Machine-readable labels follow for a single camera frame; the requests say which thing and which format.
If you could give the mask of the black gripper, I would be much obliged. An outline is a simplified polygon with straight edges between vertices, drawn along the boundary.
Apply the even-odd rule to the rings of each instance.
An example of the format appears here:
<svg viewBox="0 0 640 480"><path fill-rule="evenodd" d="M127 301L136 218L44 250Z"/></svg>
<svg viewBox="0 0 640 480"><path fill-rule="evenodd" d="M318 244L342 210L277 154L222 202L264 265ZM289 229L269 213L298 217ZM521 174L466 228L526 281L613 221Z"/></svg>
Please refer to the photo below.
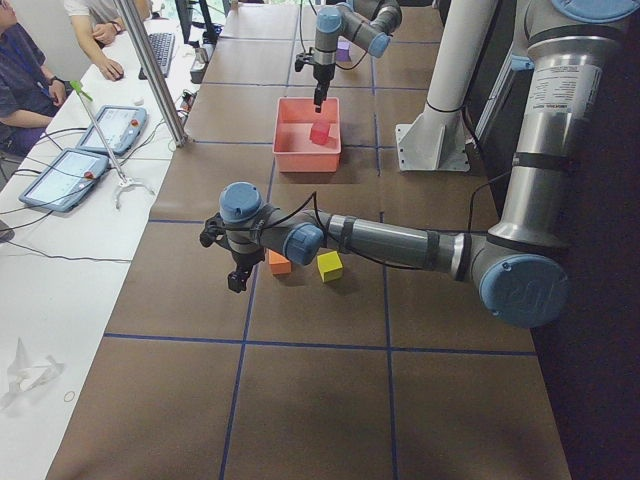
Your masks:
<svg viewBox="0 0 640 480"><path fill-rule="evenodd" d="M330 83L334 78L334 64L315 64L313 76L317 81L317 86L314 90L315 111L321 111L321 106L326 100Z"/></svg>
<svg viewBox="0 0 640 480"><path fill-rule="evenodd" d="M236 267L227 276L228 288L233 292L244 292L254 266L265 260L265 249L258 246L250 252L238 252L233 249L230 252Z"/></svg>

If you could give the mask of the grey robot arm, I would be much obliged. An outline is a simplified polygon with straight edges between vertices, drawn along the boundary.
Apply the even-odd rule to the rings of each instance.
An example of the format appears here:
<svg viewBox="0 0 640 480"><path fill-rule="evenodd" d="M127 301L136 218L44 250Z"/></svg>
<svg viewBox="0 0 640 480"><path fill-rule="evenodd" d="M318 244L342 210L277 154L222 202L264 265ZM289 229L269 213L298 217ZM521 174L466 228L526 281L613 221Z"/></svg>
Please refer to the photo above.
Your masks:
<svg viewBox="0 0 640 480"><path fill-rule="evenodd" d="M397 1L344 1L319 9L316 17L315 44L311 50L315 111L320 113L334 78L339 38L380 58L402 23Z"/></svg>
<svg viewBox="0 0 640 480"><path fill-rule="evenodd" d="M425 109L412 124L397 125L399 166L404 171L455 168L447 129L463 107L497 1L451 1ZM500 221L485 235L416 230L318 211L312 194L286 214L265 203L248 182L225 187L219 213L205 222L200 242L230 251L236 269L228 287L246 290L265 248L300 265L321 247L353 253L399 269L448 272L473 282L484 306L505 323L533 328L555 320L569 281L557 258L567 247L555 224L573 150L595 103L602 69L620 47L639 1L517 1L514 63L531 66L517 147ZM397 1L346 1L319 9L315 45L298 55L296 70L313 65L320 113L335 72L342 36L380 57L402 19Z"/></svg>

